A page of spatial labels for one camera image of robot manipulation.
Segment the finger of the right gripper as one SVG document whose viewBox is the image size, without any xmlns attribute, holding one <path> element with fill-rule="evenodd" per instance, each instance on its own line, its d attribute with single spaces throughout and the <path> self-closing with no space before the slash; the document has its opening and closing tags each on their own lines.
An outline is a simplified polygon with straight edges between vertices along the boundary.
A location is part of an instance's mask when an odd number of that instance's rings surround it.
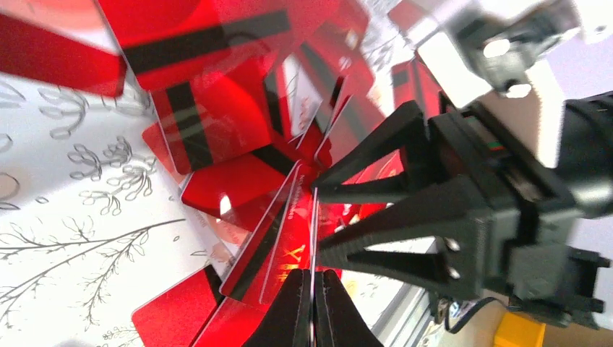
<svg viewBox="0 0 613 347">
<path fill-rule="evenodd" d="M 424 114 L 411 100 L 321 173 L 312 188 L 323 203 L 383 204 L 398 202 L 445 178 Z"/>
</svg>

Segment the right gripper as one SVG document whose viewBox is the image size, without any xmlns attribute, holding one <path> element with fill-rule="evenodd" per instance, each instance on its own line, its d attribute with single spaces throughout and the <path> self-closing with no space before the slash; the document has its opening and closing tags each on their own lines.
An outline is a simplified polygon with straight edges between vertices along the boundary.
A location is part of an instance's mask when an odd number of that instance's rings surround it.
<svg viewBox="0 0 613 347">
<path fill-rule="evenodd" d="M 612 214 L 612 93 L 567 100 L 560 159 L 542 166 L 482 105 L 458 110 L 440 93 L 440 110 L 452 116 L 481 161 L 513 196 L 520 220 L 513 237 L 492 246 L 495 286 L 515 309 L 550 325 L 597 329 L 605 304 L 594 297 L 609 259 L 567 245 L 579 219 Z M 493 211 L 468 178 L 433 185 L 323 239 L 318 265 L 383 275 L 454 299 L 478 298 L 484 289 L 486 238 Z M 452 239 L 457 251 L 372 251 L 426 237 Z"/>
</svg>

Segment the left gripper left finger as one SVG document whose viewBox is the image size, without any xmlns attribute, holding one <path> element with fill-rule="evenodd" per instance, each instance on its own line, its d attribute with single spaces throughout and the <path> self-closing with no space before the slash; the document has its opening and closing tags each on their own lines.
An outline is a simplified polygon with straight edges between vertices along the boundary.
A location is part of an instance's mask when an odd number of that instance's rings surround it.
<svg viewBox="0 0 613 347">
<path fill-rule="evenodd" d="M 312 309 L 310 270 L 292 270 L 243 347 L 306 347 Z"/>
</svg>

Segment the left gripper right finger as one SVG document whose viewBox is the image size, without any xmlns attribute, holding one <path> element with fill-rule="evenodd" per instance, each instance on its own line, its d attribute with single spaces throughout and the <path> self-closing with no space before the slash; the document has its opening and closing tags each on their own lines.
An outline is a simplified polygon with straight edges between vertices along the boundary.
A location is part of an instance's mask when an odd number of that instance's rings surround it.
<svg viewBox="0 0 613 347">
<path fill-rule="evenodd" d="M 314 344 L 382 347 L 333 270 L 314 275 Z"/>
</svg>

